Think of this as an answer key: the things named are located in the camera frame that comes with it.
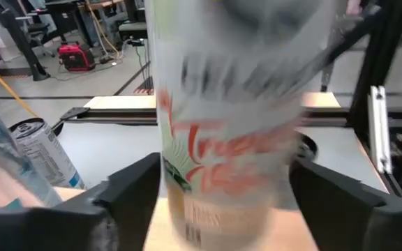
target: red generator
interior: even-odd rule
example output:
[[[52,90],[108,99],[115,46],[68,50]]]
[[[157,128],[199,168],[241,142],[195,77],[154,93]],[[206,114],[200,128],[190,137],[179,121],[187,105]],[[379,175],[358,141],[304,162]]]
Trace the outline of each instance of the red generator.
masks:
[[[96,67],[94,55],[88,45],[81,45],[78,42],[62,42],[58,49],[59,58],[66,70],[89,71]]]

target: blurry bottle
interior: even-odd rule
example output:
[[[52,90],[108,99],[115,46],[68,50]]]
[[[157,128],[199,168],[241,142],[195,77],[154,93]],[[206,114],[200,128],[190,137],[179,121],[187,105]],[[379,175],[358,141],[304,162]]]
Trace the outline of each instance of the blurry bottle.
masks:
[[[54,188],[16,147],[0,120],[0,207],[55,206],[61,202]]]
[[[149,33],[174,228],[195,250],[258,250],[272,207],[292,194],[276,188],[288,182],[308,65],[332,1],[154,4]]]

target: yellow cable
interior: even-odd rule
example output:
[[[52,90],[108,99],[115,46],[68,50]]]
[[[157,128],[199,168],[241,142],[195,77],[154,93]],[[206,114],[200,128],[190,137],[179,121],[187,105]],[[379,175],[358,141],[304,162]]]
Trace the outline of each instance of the yellow cable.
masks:
[[[1,79],[0,77],[0,84],[2,86],[4,86],[4,88],[16,99],[16,101],[19,102],[19,104],[21,106],[23,106],[23,108],[25,108],[25,110],[27,110],[30,114],[32,114],[32,116],[34,117],[38,117],[38,115],[32,111],[32,109],[25,103],[25,101],[23,101],[10,87],[9,85],[7,85],[3,79]]]
[[[116,59],[119,59],[120,53],[118,50],[116,50],[116,47],[114,45],[112,45],[112,43],[110,43],[110,41],[108,40],[108,38],[105,35],[105,32],[103,32],[102,27],[98,23],[97,17],[94,14],[94,11],[92,10],[91,3],[89,2],[89,0],[86,0],[86,3],[88,5],[88,9],[89,9],[89,12],[91,13],[92,18],[94,19],[95,23],[97,24],[96,29],[98,29],[98,32],[102,34],[102,37],[105,39],[105,41],[108,43],[108,45],[110,45],[110,47],[116,52]]]

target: wooden surface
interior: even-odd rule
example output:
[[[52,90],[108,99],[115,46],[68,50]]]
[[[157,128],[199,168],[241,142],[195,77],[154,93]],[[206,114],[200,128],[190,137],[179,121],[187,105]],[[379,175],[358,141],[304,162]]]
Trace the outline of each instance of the wooden surface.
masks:
[[[333,93],[306,93],[305,107],[340,107]],[[156,108],[155,96],[103,96],[94,97],[85,107],[92,109]]]
[[[90,6],[93,10],[98,10],[99,8],[104,8],[108,7],[117,3],[121,3],[124,0],[109,0],[109,1],[104,1],[103,3],[91,3]],[[84,5],[78,6],[78,8],[83,9],[85,8]]]
[[[70,199],[83,190],[56,188],[63,200]],[[255,251],[318,251],[299,211],[273,210],[267,226],[267,235]],[[145,251],[184,251],[174,236],[169,217],[168,201],[159,198],[151,220]]]

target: can lid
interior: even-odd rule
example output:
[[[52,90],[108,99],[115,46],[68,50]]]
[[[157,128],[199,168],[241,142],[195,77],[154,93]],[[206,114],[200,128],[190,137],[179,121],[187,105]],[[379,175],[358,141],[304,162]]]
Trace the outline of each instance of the can lid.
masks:
[[[23,137],[27,137],[32,133],[36,132],[37,130],[39,130],[43,125],[44,123],[41,121],[29,121],[29,122],[26,121],[13,128],[12,136],[14,136],[15,139],[21,139]]]

